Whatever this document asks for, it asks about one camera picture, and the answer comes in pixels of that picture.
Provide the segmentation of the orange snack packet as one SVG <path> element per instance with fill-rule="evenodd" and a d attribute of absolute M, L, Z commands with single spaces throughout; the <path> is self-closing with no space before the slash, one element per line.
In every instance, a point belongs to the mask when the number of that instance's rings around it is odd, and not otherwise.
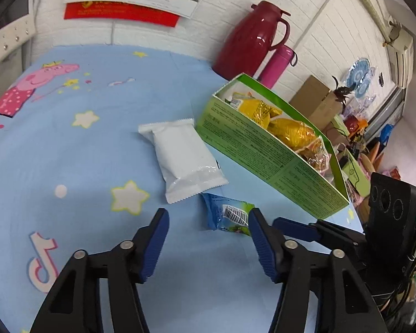
<path fill-rule="evenodd" d="M 278 118 L 270 121 L 267 130 L 296 153 L 316 150 L 323 144 L 314 129 L 301 121 Z"/>

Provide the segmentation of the yellow snack packet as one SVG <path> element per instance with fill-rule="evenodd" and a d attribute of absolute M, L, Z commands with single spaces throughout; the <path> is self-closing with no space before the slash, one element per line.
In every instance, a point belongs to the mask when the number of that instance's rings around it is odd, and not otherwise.
<path fill-rule="evenodd" d="M 239 99 L 237 110 L 263 129 L 267 129 L 272 118 L 282 114 L 282 110 L 278 107 L 258 99 Z"/>

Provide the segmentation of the green cardboard box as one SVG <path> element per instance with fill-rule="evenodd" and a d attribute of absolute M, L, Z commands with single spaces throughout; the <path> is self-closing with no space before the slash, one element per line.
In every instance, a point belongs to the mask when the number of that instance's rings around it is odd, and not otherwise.
<path fill-rule="evenodd" d="M 235 92 L 248 92 L 279 108 L 283 116 L 313 126 L 270 89 L 247 74 L 239 74 L 208 101 L 196 124 L 201 138 L 317 219 L 346 208 L 350 202 L 331 142 L 319 130 L 315 131 L 330 157 L 333 179 L 328 181 L 293 149 L 231 106 L 227 101 Z"/>

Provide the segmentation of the light green flat box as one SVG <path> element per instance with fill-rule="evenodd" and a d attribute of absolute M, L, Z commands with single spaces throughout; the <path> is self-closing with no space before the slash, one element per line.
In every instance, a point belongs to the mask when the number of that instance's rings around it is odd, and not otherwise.
<path fill-rule="evenodd" d="M 365 198 L 371 192 L 370 177 L 364 172 L 358 161 L 345 149 L 339 160 L 341 171 L 347 176 L 348 181 L 358 195 Z"/>

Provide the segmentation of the blue snack packet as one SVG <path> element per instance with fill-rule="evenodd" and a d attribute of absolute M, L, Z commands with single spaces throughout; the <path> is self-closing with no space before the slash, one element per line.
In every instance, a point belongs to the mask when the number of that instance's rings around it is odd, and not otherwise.
<path fill-rule="evenodd" d="M 248 214 L 255 207 L 246 201 L 201 194 L 207 206 L 207 224 L 211 230 L 230 231 L 250 236 Z"/>

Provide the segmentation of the brown cardboard box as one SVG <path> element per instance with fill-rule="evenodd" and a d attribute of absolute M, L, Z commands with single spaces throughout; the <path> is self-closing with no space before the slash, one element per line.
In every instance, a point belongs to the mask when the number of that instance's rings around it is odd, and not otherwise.
<path fill-rule="evenodd" d="M 343 107 L 333 91 L 312 75 L 305 80 L 289 104 L 320 131 L 326 128 Z"/>

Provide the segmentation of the dark potted plant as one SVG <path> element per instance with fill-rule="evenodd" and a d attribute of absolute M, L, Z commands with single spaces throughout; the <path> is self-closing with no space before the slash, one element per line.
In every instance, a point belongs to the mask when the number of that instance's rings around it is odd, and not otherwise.
<path fill-rule="evenodd" d="M 342 105 L 345 105 L 348 95 L 356 88 L 356 85 L 353 84 L 350 87 L 340 86 L 337 78 L 335 78 L 335 76 L 332 76 L 332 78 L 336 85 L 335 89 L 333 90 L 336 101 L 340 102 Z"/>

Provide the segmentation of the white snack packet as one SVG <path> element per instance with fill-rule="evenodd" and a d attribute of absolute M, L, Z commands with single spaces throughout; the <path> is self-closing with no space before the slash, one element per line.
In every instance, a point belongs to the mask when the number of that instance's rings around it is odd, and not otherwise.
<path fill-rule="evenodd" d="M 169 204 L 228 184 L 193 119 L 142 124 L 138 132 L 154 146 Z"/>

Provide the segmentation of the white air conditioner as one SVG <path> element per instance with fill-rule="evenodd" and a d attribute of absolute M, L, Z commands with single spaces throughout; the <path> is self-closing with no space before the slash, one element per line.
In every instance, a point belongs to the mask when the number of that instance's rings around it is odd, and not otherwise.
<path fill-rule="evenodd" d="M 384 20 L 390 42 L 387 43 L 391 78 L 397 87 L 406 89 L 413 78 L 414 40 L 407 23 L 410 12 L 396 0 L 383 0 Z"/>

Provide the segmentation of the pink thermos bottle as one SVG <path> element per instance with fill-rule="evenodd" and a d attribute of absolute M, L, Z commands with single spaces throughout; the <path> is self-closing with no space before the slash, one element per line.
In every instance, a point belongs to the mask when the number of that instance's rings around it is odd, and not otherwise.
<path fill-rule="evenodd" d="M 268 89 L 272 89 L 287 67 L 295 67 L 297 63 L 298 56 L 296 52 L 286 45 L 281 45 L 275 50 L 258 76 L 258 81 Z"/>

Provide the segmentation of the dark red thermos jug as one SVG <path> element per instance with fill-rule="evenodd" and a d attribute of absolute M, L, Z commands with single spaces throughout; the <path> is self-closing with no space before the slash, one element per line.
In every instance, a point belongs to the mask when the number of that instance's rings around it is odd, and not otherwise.
<path fill-rule="evenodd" d="M 285 44 L 291 27 L 283 17 L 291 14 L 276 5 L 261 1 L 228 35 L 212 70 L 226 80 L 239 74 L 253 76 L 270 51 Z"/>

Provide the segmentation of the blue paper wall decoration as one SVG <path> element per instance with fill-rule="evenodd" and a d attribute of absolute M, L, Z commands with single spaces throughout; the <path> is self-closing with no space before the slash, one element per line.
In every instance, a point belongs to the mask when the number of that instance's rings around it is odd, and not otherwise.
<path fill-rule="evenodd" d="M 362 99 L 366 95 L 375 73 L 376 68 L 371 66 L 370 60 L 360 58 L 348 70 L 344 78 L 345 86 L 352 88 L 357 99 Z"/>

